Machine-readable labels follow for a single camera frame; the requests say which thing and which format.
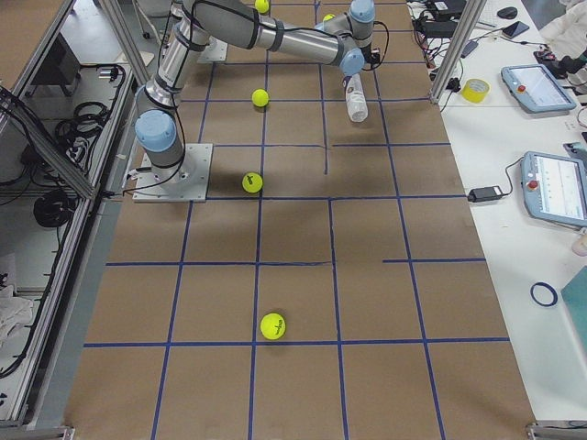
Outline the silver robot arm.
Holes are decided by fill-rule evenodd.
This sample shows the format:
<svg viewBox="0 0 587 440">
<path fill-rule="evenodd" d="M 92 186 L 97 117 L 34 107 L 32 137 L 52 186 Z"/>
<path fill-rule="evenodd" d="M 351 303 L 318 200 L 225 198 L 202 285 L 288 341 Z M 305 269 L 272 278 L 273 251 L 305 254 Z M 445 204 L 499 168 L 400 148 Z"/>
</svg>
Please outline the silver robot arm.
<svg viewBox="0 0 587 440">
<path fill-rule="evenodd" d="M 150 160 L 156 185 L 182 183 L 195 170 L 177 107 L 187 77 L 211 39 L 337 66 L 352 76 L 381 63 L 379 50 L 371 45 L 375 24 L 372 1 L 353 1 L 347 12 L 314 27 L 264 16 L 240 1 L 183 2 L 160 67 L 136 94 L 136 139 Z"/>
</svg>

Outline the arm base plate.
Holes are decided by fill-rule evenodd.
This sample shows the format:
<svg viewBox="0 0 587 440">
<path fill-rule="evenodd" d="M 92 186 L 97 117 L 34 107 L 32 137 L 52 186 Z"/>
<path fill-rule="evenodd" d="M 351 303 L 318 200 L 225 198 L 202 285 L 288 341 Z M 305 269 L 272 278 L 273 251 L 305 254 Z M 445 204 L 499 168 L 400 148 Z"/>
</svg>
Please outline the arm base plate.
<svg viewBox="0 0 587 440">
<path fill-rule="evenodd" d="M 132 198 L 137 203 L 182 203 L 194 201 L 202 203 L 206 200 L 213 156 L 213 145 L 210 143 L 188 143 L 182 167 L 174 177 L 170 177 L 175 168 L 161 170 L 153 168 L 147 154 L 143 155 L 142 167 L 151 167 L 148 172 L 138 175 L 138 189 Z"/>
<path fill-rule="evenodd" d="M 205 50 L 198 58 L 199 63 L 225 62 L 227 59 L 228 44 L 216 38 L 211 38 Z"/>
</svg>

